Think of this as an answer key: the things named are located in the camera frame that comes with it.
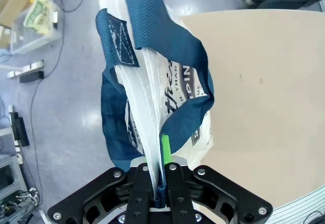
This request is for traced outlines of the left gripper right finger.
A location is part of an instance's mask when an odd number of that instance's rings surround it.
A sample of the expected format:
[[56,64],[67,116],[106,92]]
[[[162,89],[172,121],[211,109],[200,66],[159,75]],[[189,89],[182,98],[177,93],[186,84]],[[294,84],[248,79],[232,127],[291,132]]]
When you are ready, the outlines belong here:
[[194,170],[172,161],[170,140],[163,135],[167,204],[173,223],[211,223],[194,204],[204,206],[225,223],[266,223],[273,206],[207,165]]

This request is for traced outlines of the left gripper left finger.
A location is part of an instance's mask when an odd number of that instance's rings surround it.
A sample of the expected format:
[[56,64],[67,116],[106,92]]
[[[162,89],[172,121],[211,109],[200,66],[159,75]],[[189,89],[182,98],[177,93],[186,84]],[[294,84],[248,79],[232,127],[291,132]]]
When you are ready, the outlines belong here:
[[139,157],[126,172],[110,168],[50,207],[53,223],[148,223],[152,184],[147,162]]

